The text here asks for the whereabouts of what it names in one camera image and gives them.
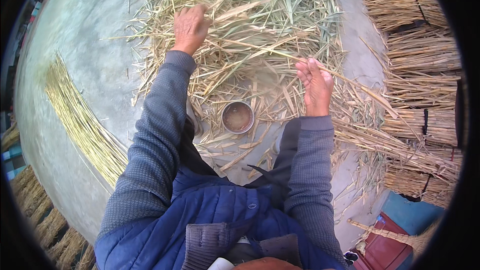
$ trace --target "sleeve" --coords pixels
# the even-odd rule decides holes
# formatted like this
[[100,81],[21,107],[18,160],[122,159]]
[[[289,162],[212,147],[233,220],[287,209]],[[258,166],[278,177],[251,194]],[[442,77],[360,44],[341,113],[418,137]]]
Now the sleeve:
[[310,241],[333,256],[345,268],[347,264],[335,237],[333,195],[330,192],[330,154],[334,128],[331,116],[300,117],[298,150],[292,161],[290,192],[285,213],[296,219]]
[[169,51],[143,103],[128,165],[107,202],[97,240],[127,223],[160,217],[171,204],[180,166],[177,147],[185,124],[187,87],[194,59]]

